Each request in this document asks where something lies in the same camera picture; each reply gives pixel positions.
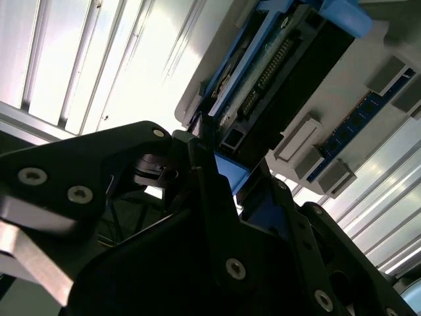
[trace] blue circuit board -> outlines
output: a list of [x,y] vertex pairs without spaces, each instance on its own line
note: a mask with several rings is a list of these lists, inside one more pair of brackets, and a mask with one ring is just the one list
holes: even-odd
[[329,138],[319,147],[324,160],[309,175],[307,181],[312,182],[345,148],[346,145],[388,104],[391,98],[403,88],[415,75],[413,69],[407,71],[388,89],[384,96],[370,91],[354,108],[351,114],[332,132]]

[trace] screw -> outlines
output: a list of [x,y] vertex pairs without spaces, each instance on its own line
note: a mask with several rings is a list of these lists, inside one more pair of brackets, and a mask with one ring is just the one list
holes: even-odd
[[67,191],[67,198],[77,204],[87,204],[92,201],[93,193],[85,186],[73,186]]
[[47,174],[38,168],[24,168],[18,172],[18,179],[28,186],[39,186],[47,181]]
[[281,189],[284,189],[284,190],[286,190],[287,189],[287,186],[282,182],[282,181],[278,181],[278,186],[281,188]]
[[158,137],[164,137],[165,134],[162,132],[162,130],[153,130],[153,133]]
[[386,308],[387,316],[397,316],[396,312],[392,308]]
[[228,274],[236,280],[243,280],[245,278],[245,267],[237,259],[229,258],[225,262],[225,268]]
[[314,292],[314,297],[316,298],[318,305],[320,305],[322,309],[328,313],[334,310],[334,304],[332,303],[332,300],[330,299],[329,295],[327,295],[322,290],[316,290]]
[[320,207],[315,207],[315,210],[316,210],[316,214],[318,214],[318,215],[322,215],[323,214],[323,210],[320,208]]

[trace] bright light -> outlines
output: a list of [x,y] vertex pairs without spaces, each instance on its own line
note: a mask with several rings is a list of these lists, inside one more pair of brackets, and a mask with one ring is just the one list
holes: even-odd
[[234,196],[234,204],[235,204],[235,207],[237,208],[237,214],[240,215],[244,208],[241,205],[237,204],[236,196]]
[[145,190],[146,194],[150,196],[155,196],[156,198],[162,199],[162,189],[156,188],[154,186],[148,186]]

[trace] silver screw head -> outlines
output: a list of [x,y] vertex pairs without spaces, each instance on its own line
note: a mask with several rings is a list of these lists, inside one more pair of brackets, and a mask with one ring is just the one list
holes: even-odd
[[158,137],[164,137],[165,136],[165,134],[162,130],[156,130],[155,129],[155,130],[153,130],[153,133]]
[[28,186],[39,186],[47,181],[48,176],[39,168],[23,168],[18,172],[18,179]]
[[387,316],[397,316],[396,312],[392,308],[386,308]]
[[323,214],[323,210],[320,207],[315,207],[315,211],[317,215],[322,215]]
[[283,182],[281,182],[281,181],[278,181],[278,186],[281,188],[281,189],[286,189],[287,188],[287,186],[283,183]]
[[77,204],[87,204],[93,199],[93,192],[85,186],[73,186],[67,190],[69,201]]
[[314,297],[316,298],[318,305],[320,305],[322,309],[328,313],[334,310],[334,304],[332,303],[332,300],[324,291],[316,290],[314,292]]
[[243,280],[245,278],[244,265],[235,258],[229,258],[225,262],[225,268],[228,274],[236,280]]

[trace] blue plastic clip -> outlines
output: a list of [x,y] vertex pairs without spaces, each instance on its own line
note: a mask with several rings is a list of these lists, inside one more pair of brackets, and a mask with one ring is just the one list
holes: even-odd
[[358,0],[324,0],[319,13],[356,38],[365,36],[373,25]]

